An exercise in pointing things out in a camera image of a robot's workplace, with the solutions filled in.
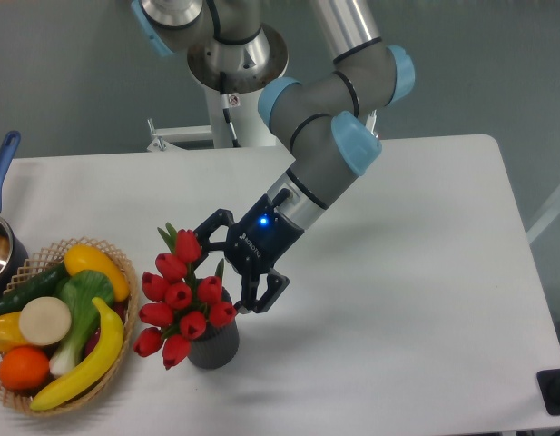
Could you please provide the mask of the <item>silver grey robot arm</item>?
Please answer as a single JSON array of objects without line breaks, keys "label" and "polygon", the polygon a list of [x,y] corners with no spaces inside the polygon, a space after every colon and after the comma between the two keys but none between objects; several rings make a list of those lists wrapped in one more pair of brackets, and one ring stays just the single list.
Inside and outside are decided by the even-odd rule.
[{"label": "silver grey robot arm", "polygon": [[364,1],[315,1],[334,69],[311,84],[286,76],[281,35],[257,1],[134,1],[160,55],[184,52],[203,89],[218,148],[283,145],[293,163],[239,220],[219,210],[196,230],[241,277],[239,312],[266,312],[288,286],[275,262],[376,160],[376,112],[406,96],[415,69],[385,45]]}]

